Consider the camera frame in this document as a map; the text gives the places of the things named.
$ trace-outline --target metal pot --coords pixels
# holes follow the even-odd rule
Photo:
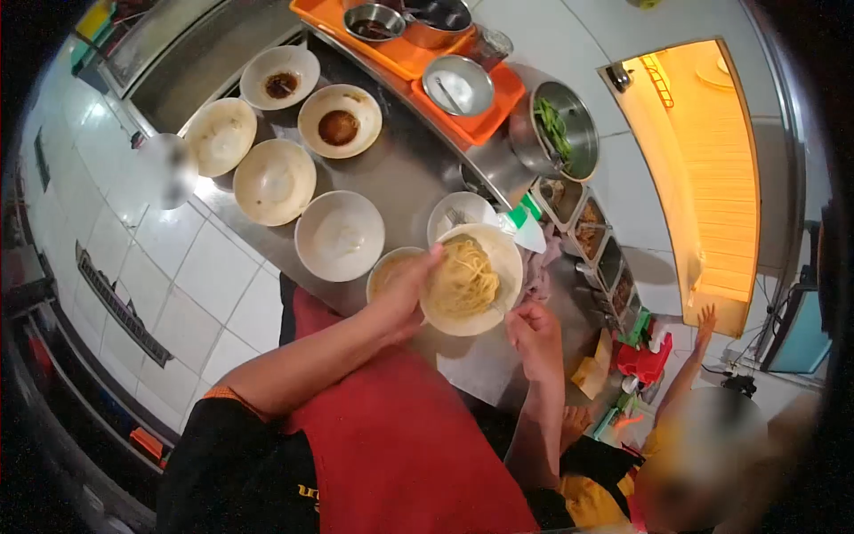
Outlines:
[[[534,116],[539,97],[546,98],[566,123],[566,140],[572,146],[569,173],[555,168],[541,138],[545,133]],[[519,101],[510,115],[510,141],[522,164],[540,176],[583,182],[599,162],[599,134],[587,106],[572,89],[556,81],[539,84]]]
[[[449,46],[469,31],[471,13],[461,0],[404,0],[403,38],[426,49]]]

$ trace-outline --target red container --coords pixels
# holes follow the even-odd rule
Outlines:
[[[669,332],[664,336],[658,352],[650,352],[649,349],[636,350],[624,344],[617,352],[617,369],[626,376],[635,375],[645,385],[655,384],[672,349],[673,335]]]

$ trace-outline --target person's right hand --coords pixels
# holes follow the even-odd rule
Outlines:
[[[711,334],[715,331],[717,317],[715,316],[715,305],[706,306],[698,317],[696,346],[706,347],[711,341]]]
[[[507,339],[522,356],[529,382],[564,381],[564,352],[560,323],[538,302],[526,302],[504,318]]]

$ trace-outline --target white bowl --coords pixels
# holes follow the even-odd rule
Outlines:
[[[333,111],[348,112],[359,124],[353,139],[340,146],[327,143],[319,132],[320,122]],[[296,124],[308,148],[323,157],[343,159],[361,154],[377,140],[383,129],[383,113],[364,89],[355,85],[330,85],[302,104]]]
[[[492,226],[498,226],[498,215],[495,208],[489,205],[485,198],[469,191],[457,191],[444,197],[433,208],[433,213],[427,220],[427,243],[433,244],[436,239],[449,232],[453,225],[448,218],[451,208],[465,215],[465,222],[482,222]]]
[[[199,164],[199,174],[214,178],[231,171],[252,148],[258,119],[240,98],[221,98],[190,120],[184,140]]]
[[[489,257],[492,269],[498,273],[501,282],[495,297],[496,307],[503,311],[510,310],[522,290],[522,255],[513,242],[513,237],[491,225],[470,224],[456,226],[439,237],[438,241],[444,243],[460,234],[475,238]],[[447,317],[431,305],[429,296],[430,281],[421,291],[421,311],[438,331],[450,336],[476,336],[494,328],[504,319],[504,314],[491,306],[482,314],[466,319]]]
[[[266,91],[267,80],[276,74],[298,78],[294,92],[287,97],[271,97]],[[320,62],[312,52],[300,46],[277,46],[252,58],[240,77],[240,94],[257,109],[285,109],[310,95],[319,78]]]
[[[377,284],[377,291],[386,284],[388,276],[391,273],[391,269],[394,268],[393,264],[397,263],[395,260],[405,260],[406,258],[413,258],[423,253],[424,249],[420,249],[418,247],[400,247],[399,249],[394,249],[387,255],[380,258],[377,265],[371,269],[371,274],[368,276],[368,284],[365,287],[365,298],[367,301],[370,302],[373,300],[375,291],[372,291],[371,288],[374,284]],[[386,266],[389,267],[389,271],[387,273],[383,269]]]
[[[280,226],[299,217],[312,201],[315,185],[314,160],[287,139],[270,139],[252,147],[234,173],[237,205],[264,226]]]
[[[296,254],[311,274],[348,282],[371,270],[385,245],[383,217],[352,191],[330,191],[312,200],[296,222]]]

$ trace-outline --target noodle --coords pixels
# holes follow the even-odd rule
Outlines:
[[[452,319],[482,314],[495,300],[499,286],[489,258],[470,238],[449,241],[444,248],[430,289],[433,307]]]

